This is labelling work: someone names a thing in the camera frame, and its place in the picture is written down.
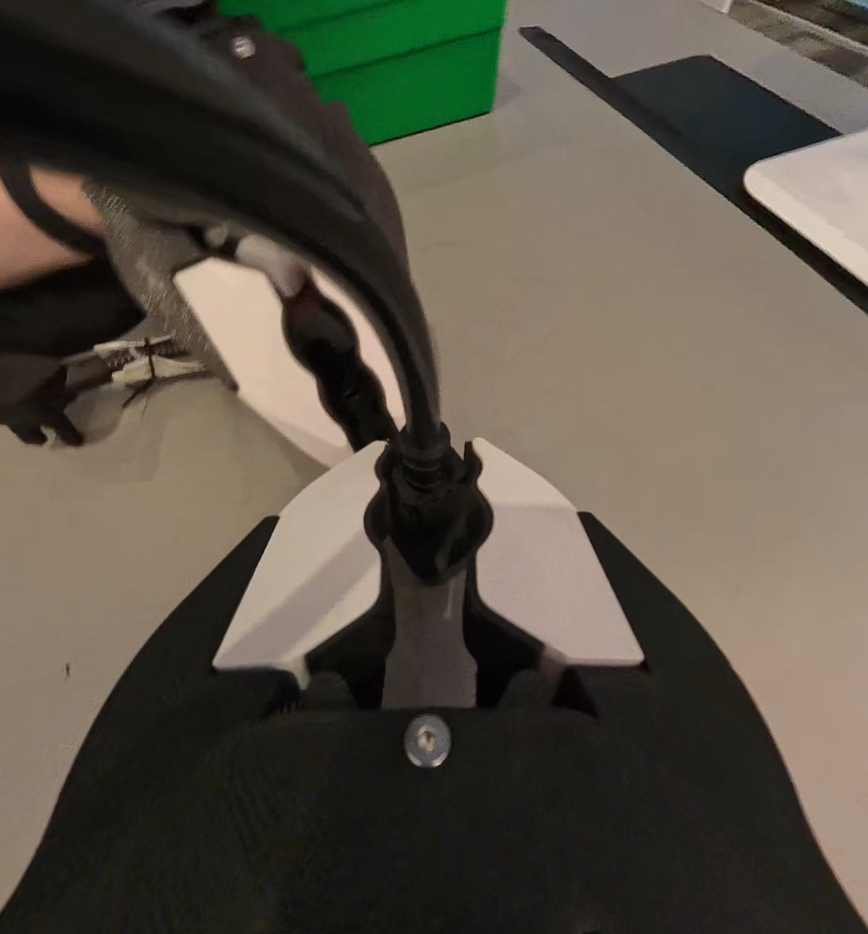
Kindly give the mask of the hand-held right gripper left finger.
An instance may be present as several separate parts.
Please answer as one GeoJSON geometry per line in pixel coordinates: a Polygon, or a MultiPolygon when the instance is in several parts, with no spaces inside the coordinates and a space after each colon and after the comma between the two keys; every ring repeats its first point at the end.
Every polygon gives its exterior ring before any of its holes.
{"type": "Polygon", "coordinates": [[[214,657],[217,671],[275,670],[306,687],[335,671],[358,690],[394,640],[393,591],[366,512],[380,490],[376,441],[280,514],[214,657]]]}

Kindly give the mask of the flat square power plug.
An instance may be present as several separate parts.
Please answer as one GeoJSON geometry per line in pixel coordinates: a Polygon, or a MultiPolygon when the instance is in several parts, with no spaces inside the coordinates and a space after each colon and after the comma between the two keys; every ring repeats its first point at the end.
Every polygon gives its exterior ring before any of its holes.
{"type": "Polygon", "coordinates": [[[78,393],[68,378],[60,358],[0,354],[0,426],[29,446],[45,445],[47,431],[69,447],[82,446],[85,439],[66,414],[78,393]]]}

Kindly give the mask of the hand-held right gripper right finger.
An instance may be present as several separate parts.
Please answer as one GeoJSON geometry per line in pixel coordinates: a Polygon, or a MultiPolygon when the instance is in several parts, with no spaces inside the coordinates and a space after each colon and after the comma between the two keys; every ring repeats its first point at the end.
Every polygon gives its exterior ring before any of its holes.
{"type": "Polygon", "coordinates": [[[492,516],[466,599],[465,635],[481,670],[642,664],[642,648],[574,504],[485,439],[471,447],[492,516]]]}

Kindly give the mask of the green plastic bin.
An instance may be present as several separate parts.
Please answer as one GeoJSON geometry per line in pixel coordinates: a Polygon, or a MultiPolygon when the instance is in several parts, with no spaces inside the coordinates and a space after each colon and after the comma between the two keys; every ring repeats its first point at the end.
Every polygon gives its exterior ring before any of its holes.
{"type": "Polygon", "coordinates": [[[504,1],[224,1],[300,53],[311,84],[369,146],[488,114],[504,1]]]}

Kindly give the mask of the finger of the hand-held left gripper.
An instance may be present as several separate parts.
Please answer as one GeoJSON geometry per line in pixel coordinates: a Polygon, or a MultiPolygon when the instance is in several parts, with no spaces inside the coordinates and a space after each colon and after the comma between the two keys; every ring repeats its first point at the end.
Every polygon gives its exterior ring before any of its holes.
{"type": "Polygon", "coordinates": [[[286,341],[282,299],[265,272],[226,259],[204,259],[173,274],[173,285],[225,366],[239,400],[312,460],[331,468],[364,438],[391,438],[391,363],[364,311],[331,278],[315,286],[355,333],[359,362],[370,371],[368,400],[353,405],[345,431],[325,407],[317,377],[286,341]]]}

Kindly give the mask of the black wristband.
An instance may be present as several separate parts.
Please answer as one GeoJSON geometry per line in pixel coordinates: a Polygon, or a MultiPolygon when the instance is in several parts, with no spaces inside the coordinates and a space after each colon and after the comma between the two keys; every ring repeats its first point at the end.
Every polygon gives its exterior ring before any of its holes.
{"type": "Polygon", "coordinates": [[[0,183],[17,209],[43,234],[74,252],[101,261],[107,258],[99,236],[43,199],[27,163],[0,156],[0,183]]]}

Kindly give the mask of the person's left forearm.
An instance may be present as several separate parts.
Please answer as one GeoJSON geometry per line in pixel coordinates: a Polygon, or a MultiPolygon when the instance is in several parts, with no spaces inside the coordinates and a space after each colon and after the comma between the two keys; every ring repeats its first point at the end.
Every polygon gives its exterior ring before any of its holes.
{"type": "MultiPolygon", "coordinates": [[[[85,181],[33,166],[31,178],[43,202],[76,227],[102,234],[101,216],[85,192],[85,181]]],[[[85,263],[76,253],[42,232],[19,209],[0,180],[0,289],[85,263]]]]}

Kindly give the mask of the black bumpy wrist rest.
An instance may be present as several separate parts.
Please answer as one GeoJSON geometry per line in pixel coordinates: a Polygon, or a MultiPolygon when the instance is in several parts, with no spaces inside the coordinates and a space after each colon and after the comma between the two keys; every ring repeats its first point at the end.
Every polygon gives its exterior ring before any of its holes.
{"type": "Polygon", "coordinates": [[[109,263],[94,260],[0,290],[0,355],[64,358],[144,320],[109,263]]]}

